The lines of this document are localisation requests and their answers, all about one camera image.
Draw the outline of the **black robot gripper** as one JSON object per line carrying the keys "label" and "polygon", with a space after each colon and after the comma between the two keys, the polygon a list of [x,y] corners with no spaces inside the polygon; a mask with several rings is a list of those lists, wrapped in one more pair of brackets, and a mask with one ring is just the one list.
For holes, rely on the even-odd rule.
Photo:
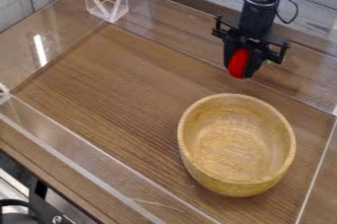
{"label": "black robot gripper", "polygon": [[214,18],[211,34],[223,42],[223,66],[238,48],[247,49],[243,77],[251,78],[265,60],[282,64],[289,43],[273,32],[279,0],[243,0],[237,20],[222,15]]}

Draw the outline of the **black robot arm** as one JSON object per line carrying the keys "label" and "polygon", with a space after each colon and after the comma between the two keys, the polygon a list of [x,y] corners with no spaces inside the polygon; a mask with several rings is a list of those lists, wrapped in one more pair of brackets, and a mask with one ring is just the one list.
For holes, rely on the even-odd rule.
{"label": "black robot arm", "polygon": [[[287,0],[298,13],[298,6]],[[239,79],[251,78],[265,61],[282,64],[289,42],[273,32],[274,19],[289,24],[278,12],[281,0],[243,0],[237,21],[218,15],[211,34],[223,42],[223,66],[229,74]]]}

